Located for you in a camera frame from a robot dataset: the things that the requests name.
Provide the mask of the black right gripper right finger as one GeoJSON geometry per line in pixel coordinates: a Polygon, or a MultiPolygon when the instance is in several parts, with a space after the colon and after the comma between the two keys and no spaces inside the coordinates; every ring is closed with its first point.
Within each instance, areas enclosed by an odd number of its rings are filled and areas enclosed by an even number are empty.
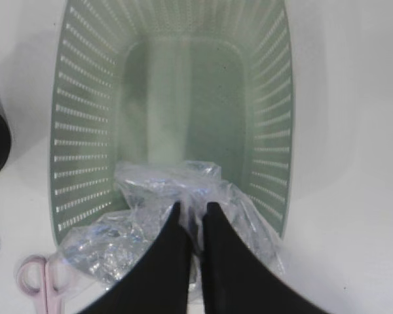
{"type": "Polygon", "coordinates": [[[247,248],[220,204],[202,220],[202,291],[206,313],[323,313],[284,284],[247,248]]]}

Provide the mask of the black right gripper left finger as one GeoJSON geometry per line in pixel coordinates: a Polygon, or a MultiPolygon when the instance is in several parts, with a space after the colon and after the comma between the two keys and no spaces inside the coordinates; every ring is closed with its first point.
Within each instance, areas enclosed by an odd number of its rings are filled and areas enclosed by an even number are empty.
{"type": "Polygon", "coordinates": [[[82,313],[186,313],[193,245],[176,202],[160,234],[133,269],[82,313]]]}

